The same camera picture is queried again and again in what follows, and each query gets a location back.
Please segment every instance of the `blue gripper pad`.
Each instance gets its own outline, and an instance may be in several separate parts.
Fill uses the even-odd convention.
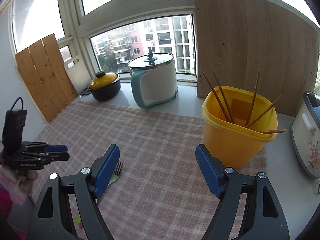
[[[211,156],[204,144],[196,147],[196,160],[211,193],[222,196],[224,187],[224,166],[218,158]]]
[[[65,145],[49,145],[44,149],[44,152],[67,152],[68,147]]]
[[[117,145],[112,144],[106,151],[105,155],[96,159],[92,164],[91,176],[94,181],[94,189],[92,191],[95,198],[103,194],[108,186],[108,183],[112,177],[113,171],[120,158],[120,149]]]

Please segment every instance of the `yellow plastic container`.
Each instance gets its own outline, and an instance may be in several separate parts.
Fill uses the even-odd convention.
[[[204,145],[213,157],[225,166],[240,169],[245,166],[261,148],[276,138],[276,134],[263,134],[257,131],[276,130],[278,119],[275,108],[271,108],[250,129],[244,128],[248,117],[253,93],[242,89],[222,86],[235,124],[227,122],[221,108],[211,92],[202,105],[204,125]],[[219,87],[214,89],[227,111]],[[250,121],[263,112],[271,102],[257,95]]]

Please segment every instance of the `chopsticks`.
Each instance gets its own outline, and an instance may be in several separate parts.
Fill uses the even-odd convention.
[[[245,128],[250,127],[255,122],[257,122],[261,117],[263,117],[276,104],[276,102],[279,100],[281,96],[282,95],[280,95],[270,106],[267,107],[267,109],[265,109],[261,114],[259,114],[255,119],[253,119],[249,124],[245,125],[244,127]]]
[[[254,88],[254,93],[253,93],[253,97],[252,97],[251,107],[250,107],[250,111],[249,111],[249,115],[248,115],[247,121],[245,122],[245,125],[244,125],[244,126],[246,126],[246,125],[249,123],[249,121],[250,121],[250,117],[251,117],[251,114],[252,114],[254,102],[255,102],[255,100],[256,100],[258,80],[259,80],[259,72],[260,72],[260,70],[258,70],[257,81],[256,81],[256,86],[255,86],[255,88]]]
[[[220,106],[220,108],[221,108],[221,110],[222,110],[222,112],[223,112],[223,114],[224,114],[224,117],[226,118],[227,122],[230,122],[230,119],[229,119],[229,117],[228,117],[228,114],[227,114],[227,112],[225,111],[225,109],[224,109],[224,107],[223,107],[223,104],[221,103],[220,98],[219,98],[219,96],[217,95],[217,92],[216,92],[216,91],[214,90],[214,88],[212,87],[209,79],[207,78],[207,76],[205,75],[204,72],[202,72],[202,75],[204,76],[205,80],[206,80],[207,83],[209,84],[209,86],[210,86],[210,88],[211,88],[211,90],[212,90],[212,93],[213,93],[214,96],[216,97],[216,99],[217,99],[217,101],[218,101],[218,104],[219,104],[219,106]]]
[[[257,131],[259,133],[264,133],[264,134],[272,134],[272,133],[282,133],[282,132],[287,132],[287,129],[279,129],[279,130],[268,130],[268,131]]]
[[[244,125],[245,128],[249,128],[249,127],[252,126],[255,122],[257,122],[261,117],[263,117],[263,116],[276,104],[276,102],[277,102],[277,101],[280,99],[280,97],[282,96],[282,95],[280,95],[280,96],[279,96],[270,106],[268,106],[261,114],[259,114],[255,119],[253,119],[251,122],[249,122],[249,121],[250,121],[250,118],[251,118],[252,111],[253,111],[255,99],[256,99],[256,96],[257,96],[257,87],[258,87],[258,81],[259,81],[259,73],[260,73],[260,71],[258,70],[256,85],[255,85],[255,88],[254,88],[254,93],[253,93],[253,97],[252,97],[252,101],[251,101],[251,106],[250,106],[249,114],[248,114],[247,120],[246,120],[245,125]],[[204,76],[204,78],[206,79],[207,83],[209,84],[209,86],[210,86],[210,88],[211,88],[211,90],[212,90],[212,93],[214,94],[214,96],[215,96],[215,98],[216,98],[216,100],[217,100],[217,102],[218,102],[218,104],[219,104],[219,106],[220,106],[220,108],[221,108],[221,110],[222,110],[222,112],[223,112],[223,115],[224,115],[226,121],[227,121],[227,122],[230,122],[230,120],[231,120],[231,123],[235,124],[235,120],[234,120],[233,115],[232,115],[232,113],[231,113],[230,105],[229,105],[229,103],[228,103],[228,101],[227,101],[226,95],[225,95],[222,87],[221,87],[220,84],[219,84],[218,78],[216,77],[215,73],[213,73],[213,76],[214,76],[214,78],[215,78],[215,80],[216,80],[216,82],[217,82],[217,84],[218,84],[218,87],[219,87],[219,89],[220,89],[220,92],[221,92],[221,95],[222,95],[222,97],[223,97],[223,100],[224,100],[224,102],[225,102],[225,104],[226,104],[226,107],[227,107],[227,110],[228,110],[228,113],[229,113],[230,118],[229,118],[227,112],[225,111],[224,106],[223,106],[223,104],[222,104],[222,102],[221,102],[221,100],[220,100],[217,92],[216,92],[216,91],[214,90],[214,88],[212,87],[209,79],[207,78],[207,76],[205,75],[204,72],[202,72],[202,75]],[[273,134],[273,133],[283,133],[283,132],[286,132],[286,131],[287,131],[286,129],[279,129],[279,130],[266,130],[266,131],[258,131],[258,132],[264,133],[264,134]]]
[[[229,113],[229,115],[230,115],[231,122],[232,122],[232,123],[235,123],[235,119],[233,118],[233,116],[232,116],[232,114],[231,114],[231,109],[230,109],[229,103],[228,103],[228,101],[227,101],[226,95],[224,94],[224,92],[223,92],[223,90],[222,90],[222,87],[220,86],[219,81],[218,81],[218,79],[217,79],[217,77],[216,77],[216,75],[215,75],[214,73],[213,73],[213,76],[214,76],[214,78],[216,79],[216,82],[217,82],[218,87],[219,87],[219,89],[220,89],[220,92],[221,92],[221,95],[222,95],[222,97],[223,97],[224,103],[226,104],[228,113]]]

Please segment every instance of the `plaid tablecloth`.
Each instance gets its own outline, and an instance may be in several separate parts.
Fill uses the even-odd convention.
[[[67,145],[70,159],[39,171],[33,198],[51,173],[75,174],[114,143],[120,147],[123,170],[99,205],[114,238],[201,239],[219,201],[209,192],[195,159],[203,125],[200,118],[74,101],[37,138]],[[255,175],[265,170],[262,150],[240,172]],[[70,199],[76,219],[75,198]],[[244,201],[242,197],[230,238],[239,231]],[[85,238],[83,229],[77,231]]]

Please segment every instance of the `wooden board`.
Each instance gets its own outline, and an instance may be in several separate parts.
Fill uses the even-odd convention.
[[[51,68],[47,58],[42,41],[39,40],[29,47],[33,64],[40,77],[40,80],[46,89],[50,99],[60,112],[67,104],[68,100],[64,95],[57,78]]]
[[[68,102],[73,101],[78,96],[78,93],[64,68],[64,61],[54,33],[44,37],[42,42],[51,68],[57,77],[65,97],[67,98]]]
[[[318,67],[315,28],[267,0],[194,0],[198,51],[197,96],[215,72],[221,85],[254,91],[274,101],[278,112],[296,115],[304,91],[313,91]]]
[[[23,78],[29,93],[31,94],[37,107],[47,121],[52,121],[58,114],[57,108],[49,98],[39,76],[33,65],[29,49],[15,55],[18,70]]]

